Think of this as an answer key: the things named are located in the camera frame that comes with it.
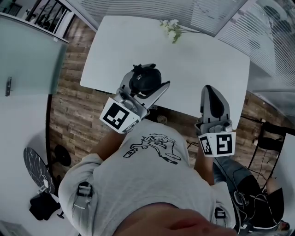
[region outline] wooden floor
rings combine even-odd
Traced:
[[[80,19],[76,18],[73,21],[66,37],[70,44],[63,63],[57,94],[52,100],[50,114],[52,156],[55,157],[53,152],[55,146],[63,145],[70,152],[71,166],[87,155],[93,145],[97,144],[109,130],[99,120],[99,116],[111,95],[80,86],[82,71],[94,36],[95,33]],[[167,116],[167,125],[175,128],[187,142],[198,142],[194,129],[195,117],[165,108],[160,108],[160,111]],[[246,95],[242,114],[256,119],[263,118],[276,125],[291,126],[282,114],[249,92]],[[255,149],[252,140],[258,137],[259,132],[260,124],[240,119],[236,130],[235,160],[248,166]],[[191,165],[194,164],[197,148],[196,146],[189,148]],[[277,152],[266,152],[259,148],[252,169],[257,172],[261,169],[261,173],[268,178],[276,157]],[[68,169],[56,163],[53,165],[53,174],[63,177]],[[260,185],[265,183],[262,177],[259,177],[258,181]]]

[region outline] railing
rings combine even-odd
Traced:
[[[58,0],[48,0],[46,3],[37,0],[25,20],[55,33],[68,11],[70,10]]]
[[[15,1],[16,0],[13,0],[7,7],[5,7],[2,10],[2,12],[8,15],[17,16],[22,6],[19,4],[16,4]]]

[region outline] jeans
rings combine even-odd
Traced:
[[[214,182],[226,182],[230,193],[236,189],[245,177],[252,175],[250,170],[229,156],[214,158],[213,173]]]

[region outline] white t-shirt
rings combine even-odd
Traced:
[[[84,181],[92,185],[93,196],[88,207],[81,209],[74,204],[78,185]],[[59,187],[59,200],[82,236],[111,236],[132,212],[157,202],[195,210],[215,224],[215,209],[220,207],[226,215],[222,224],[235,225],[226,183],[210,186],[190,168],[182,136],[148,120],[135,126],[106,161],[90,154],[72,167]]]

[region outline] door handle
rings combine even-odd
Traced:
[[[6,82],[6,89],[5,89],[5,96],[8,97],[11,92],[11,77],[8,77],[7,82]]]

